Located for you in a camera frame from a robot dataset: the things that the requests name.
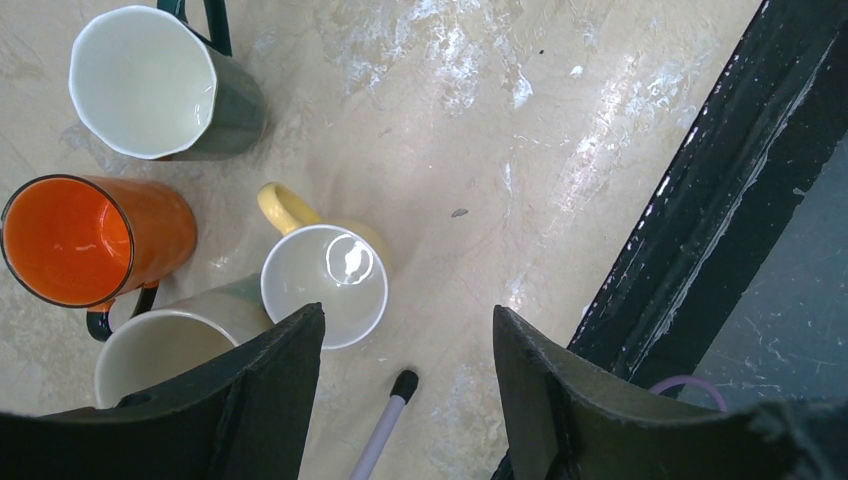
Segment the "tall coral pattern mug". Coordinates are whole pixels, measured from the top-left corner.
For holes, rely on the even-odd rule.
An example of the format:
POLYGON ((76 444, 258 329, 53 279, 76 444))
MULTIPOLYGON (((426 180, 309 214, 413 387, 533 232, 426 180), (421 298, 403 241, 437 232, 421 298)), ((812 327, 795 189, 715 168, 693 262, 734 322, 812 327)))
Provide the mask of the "tall coral pattern mug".
POLYGON ((134 316, 106 340, 94 371, 99 408, 185 373, 271 328, 260 275, 134 316))

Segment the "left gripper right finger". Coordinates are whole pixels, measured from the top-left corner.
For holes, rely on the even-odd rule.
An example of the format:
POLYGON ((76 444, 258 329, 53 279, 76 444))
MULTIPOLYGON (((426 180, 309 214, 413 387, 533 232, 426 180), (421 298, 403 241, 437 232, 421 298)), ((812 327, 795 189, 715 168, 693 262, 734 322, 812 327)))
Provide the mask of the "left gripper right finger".
POLYGON ((653 394, 566 350, 509 308, 494 362, 516 479, 843 479, 845 400, 723 413, 653 394))

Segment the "yellow mug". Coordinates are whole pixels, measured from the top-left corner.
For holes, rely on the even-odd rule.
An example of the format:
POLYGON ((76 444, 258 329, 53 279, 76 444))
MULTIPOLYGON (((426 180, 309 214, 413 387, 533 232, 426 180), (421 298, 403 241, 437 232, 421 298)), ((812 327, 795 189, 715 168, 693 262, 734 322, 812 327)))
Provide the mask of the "yellow mug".
POLYGON ((367 337, 389 301, 392 265, 381 236, 355 220, 321 218, 277 182, 259 189, 257 204, 281 234, 260 272, 269 317, 278 323, 318 302, 325 318, 324 350, 346 348, 367 337))

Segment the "dark green mug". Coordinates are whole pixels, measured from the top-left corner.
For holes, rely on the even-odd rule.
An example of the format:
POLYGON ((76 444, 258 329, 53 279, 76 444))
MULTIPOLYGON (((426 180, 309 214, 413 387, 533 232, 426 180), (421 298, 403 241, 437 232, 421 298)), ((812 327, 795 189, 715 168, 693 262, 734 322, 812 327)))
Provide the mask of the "dark green mug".
POLYGON ((267 107, 232 58, 226 4, 204 4, 209 34, 182 1, 128 5, 75 38, 68 90, 82 123, 115 152, 143 160, 237 156, 260 140, 267 107))

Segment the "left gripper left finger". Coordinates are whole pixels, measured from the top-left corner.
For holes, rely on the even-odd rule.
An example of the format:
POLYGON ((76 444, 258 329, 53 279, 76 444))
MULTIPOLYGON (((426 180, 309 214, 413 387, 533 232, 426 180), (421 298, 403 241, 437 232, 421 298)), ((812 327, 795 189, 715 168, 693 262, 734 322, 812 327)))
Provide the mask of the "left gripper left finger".
POLYGON ((1 416, 5 479, 294 479, 325 315, 311 303, 249 342, 122 398, 1 416))

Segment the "orange mug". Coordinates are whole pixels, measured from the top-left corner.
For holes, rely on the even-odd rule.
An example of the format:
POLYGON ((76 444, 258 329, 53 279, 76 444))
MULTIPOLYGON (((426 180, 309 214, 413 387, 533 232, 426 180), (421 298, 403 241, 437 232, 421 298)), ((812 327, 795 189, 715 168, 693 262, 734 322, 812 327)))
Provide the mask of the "orange mug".
POLYGON ((97 341, 112 334, 115 299, 140 292, 134 313, 149 311, 160 281, 193 254, 194 214, 155 181, 51 174, 19 187, 1 217, 1 251, 30 293, 86 312, 97 341))

